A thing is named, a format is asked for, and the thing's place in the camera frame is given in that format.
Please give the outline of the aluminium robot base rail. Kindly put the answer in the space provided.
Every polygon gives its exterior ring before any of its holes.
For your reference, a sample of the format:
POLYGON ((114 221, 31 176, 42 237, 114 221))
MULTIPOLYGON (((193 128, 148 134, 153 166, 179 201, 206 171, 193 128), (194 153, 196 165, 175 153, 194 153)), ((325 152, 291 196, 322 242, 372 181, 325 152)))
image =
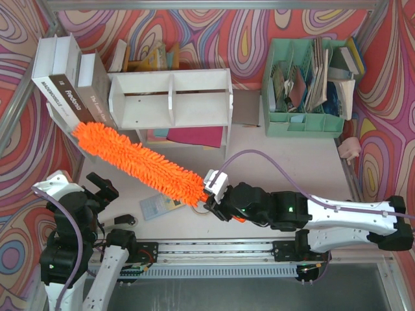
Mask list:
POLYGON ((277 261, 280 250, 275 238, 245 239, 157 239, 151 249, 153 265, 123 270, 118 280, 131 285, 140 279, 190 279, 219 277, 297 277, 306 266, 327 273, 340 264, 374 264, 382 279, 397 271, 391 252, 362 245, 335 249, 331 258, 277 261))

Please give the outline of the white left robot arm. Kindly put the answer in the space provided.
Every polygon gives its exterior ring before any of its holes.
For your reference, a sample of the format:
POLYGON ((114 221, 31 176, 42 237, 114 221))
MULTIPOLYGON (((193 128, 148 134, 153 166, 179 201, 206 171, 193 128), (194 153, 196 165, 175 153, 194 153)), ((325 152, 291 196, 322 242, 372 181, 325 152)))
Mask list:
POLYGON ((32 187, 46 200, 56 225, 40 255, 41 281, 50 310, 107 310, 120 272, 137 250, 134 232, 114 229, 102 244, 98 271, 90 271, 103 229, 98 215, 119 193, 110 180, 95 173, 87 179, 98 187, 97 192, 75 183, 65 170, 57 170, 32 187))

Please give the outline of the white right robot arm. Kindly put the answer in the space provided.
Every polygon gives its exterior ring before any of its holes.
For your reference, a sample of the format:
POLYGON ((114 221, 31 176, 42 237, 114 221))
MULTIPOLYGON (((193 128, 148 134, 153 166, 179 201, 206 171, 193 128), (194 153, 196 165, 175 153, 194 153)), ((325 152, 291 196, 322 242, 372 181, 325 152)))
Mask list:
POLYGON ((380 203, 336 201, 293 191, 266 192, 240 182, 206 183, 205 209, 222 221, 232 218, 259 227, 294 232, 297 252, 325 253, 355 244, 375 244, 385 251, 407 251, 414 235, 402 217, 397 197, 380 203))

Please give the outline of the orange chenille duster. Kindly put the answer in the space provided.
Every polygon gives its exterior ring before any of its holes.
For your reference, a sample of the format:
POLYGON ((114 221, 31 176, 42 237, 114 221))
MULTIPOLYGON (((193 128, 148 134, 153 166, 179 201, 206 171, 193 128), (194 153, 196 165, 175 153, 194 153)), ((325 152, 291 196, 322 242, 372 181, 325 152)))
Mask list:
POLYGON ((139 179, 147 186, 191 207, 207 202, 203 179, 141 143, 130 139, 102 123, 79 123, 72 131, 78 145, 87 153, 139 179))

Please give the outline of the blue beige scientific calculator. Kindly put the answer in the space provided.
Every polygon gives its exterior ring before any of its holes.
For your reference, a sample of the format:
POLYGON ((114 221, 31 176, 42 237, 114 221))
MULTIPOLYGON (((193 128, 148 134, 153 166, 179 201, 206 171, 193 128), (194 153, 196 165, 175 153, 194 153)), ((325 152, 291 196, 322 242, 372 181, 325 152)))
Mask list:
POLYGON ((181 201, 173 200, 164 194, 158 194, 141 200, 139 206, 144 220, 149 221, 184 205, 181 201))

